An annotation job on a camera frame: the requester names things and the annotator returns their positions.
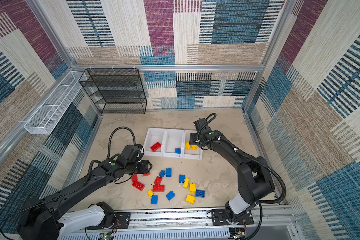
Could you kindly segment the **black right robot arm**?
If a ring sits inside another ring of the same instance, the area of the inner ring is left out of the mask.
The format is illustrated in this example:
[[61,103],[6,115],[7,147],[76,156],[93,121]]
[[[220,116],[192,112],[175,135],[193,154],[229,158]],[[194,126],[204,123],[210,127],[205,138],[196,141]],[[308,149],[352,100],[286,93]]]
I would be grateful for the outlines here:
[[190,145],[207,147],[222,156],[237,171],[238,193],[228,201],[225,214],[229,223],[241,221],[256,203],[275,190],[271,172],[263,157],[253,157],[232,144],[219,131],[197,136],[191,133]]

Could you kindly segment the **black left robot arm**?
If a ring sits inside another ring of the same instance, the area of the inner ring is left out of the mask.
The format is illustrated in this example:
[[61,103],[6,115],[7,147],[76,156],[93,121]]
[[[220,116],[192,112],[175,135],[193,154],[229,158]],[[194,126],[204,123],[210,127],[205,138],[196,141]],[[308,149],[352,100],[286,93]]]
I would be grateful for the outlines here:
[[59,219],[73,206],[96,190],[124,175],[147,174],[152,169],[148,160],[143,160],[141,144],[127,145],[122,153],[97,161],[86,176],[68,187],[42,199],[28,197],[17,225],[23,240],[56,240],[63,224]]

